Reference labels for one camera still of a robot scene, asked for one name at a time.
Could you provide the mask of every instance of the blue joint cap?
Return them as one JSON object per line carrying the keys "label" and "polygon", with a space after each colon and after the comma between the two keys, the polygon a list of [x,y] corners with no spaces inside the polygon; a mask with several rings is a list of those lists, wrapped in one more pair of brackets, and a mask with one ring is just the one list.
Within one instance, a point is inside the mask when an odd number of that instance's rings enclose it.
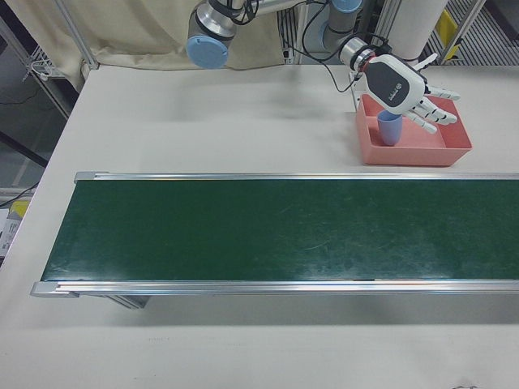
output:
{"label": "blue joint cap", "polygon": [[332,4],[343,14],[351,14],[360,8],[362,0],[332,0]]}
{"label": "blue joint cap", "polygon": [[229,51],[218,39],[197,35],[187,40],[187,56],[197,66],[204,69],[219,69],[227,63]]}

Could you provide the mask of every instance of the white curtain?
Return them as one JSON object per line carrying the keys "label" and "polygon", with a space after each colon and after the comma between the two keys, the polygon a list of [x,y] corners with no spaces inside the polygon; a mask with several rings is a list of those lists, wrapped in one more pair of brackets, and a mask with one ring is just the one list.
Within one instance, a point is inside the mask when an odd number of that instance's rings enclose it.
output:
{"label": "white curtain", "polygon": [[[81,89],[82,57],[53,0],[6,0],[51,61]],[[194,69],[186,55],[189,16],[199,0],[66,0],[97,61],[140,69]],[[284,63],[276,14],[239,27],[227,66]]]}

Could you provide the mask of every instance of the white robotic hand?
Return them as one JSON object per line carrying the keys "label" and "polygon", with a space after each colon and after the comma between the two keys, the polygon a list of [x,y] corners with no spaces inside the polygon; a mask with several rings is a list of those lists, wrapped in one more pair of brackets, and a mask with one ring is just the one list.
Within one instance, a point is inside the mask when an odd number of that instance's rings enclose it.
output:
{"label": "white robotic hand", "polygon": [[372,56],[362,65],[369,94],[387,111],[404,115],[430,133],[437,128],[432,123],[455,123],[457,117],[437,107],[427,96],[458,100],[460,95],[427,85],[418,71],[433,62],[436,54],[411,67],[391,54]]}

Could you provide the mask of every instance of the blue cup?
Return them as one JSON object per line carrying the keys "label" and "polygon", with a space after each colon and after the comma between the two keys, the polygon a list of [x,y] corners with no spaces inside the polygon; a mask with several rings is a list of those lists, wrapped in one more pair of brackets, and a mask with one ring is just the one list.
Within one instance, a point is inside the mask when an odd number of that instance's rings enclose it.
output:
{"label": "blue cup", "polygon": [[389,111],[382,111],[376,117],[379,123],[379,133],[387,146],[394,146],[402,135],[402,115],[395,115]]}

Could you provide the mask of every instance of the robotic hand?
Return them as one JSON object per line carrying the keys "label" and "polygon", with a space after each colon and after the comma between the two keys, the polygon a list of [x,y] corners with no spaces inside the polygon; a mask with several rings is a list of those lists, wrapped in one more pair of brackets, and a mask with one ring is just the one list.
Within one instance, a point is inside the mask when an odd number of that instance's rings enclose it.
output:
{"label": "robotic hand", "polygon": [[437,131],[432,122],[449,124],[457,121],[456,116],[436,106],[427,95],[450,100],[458,100],[460,95],[428,85],[427,79],[419,73],[436,59],[437,54],[411,67],[391,54],[376,56],[366,47],[366,43],[354,38],[342,50],[341,60],[350,64],[352,70],[366,75],[370,96],[387,111],[408,117],[432,134]]}

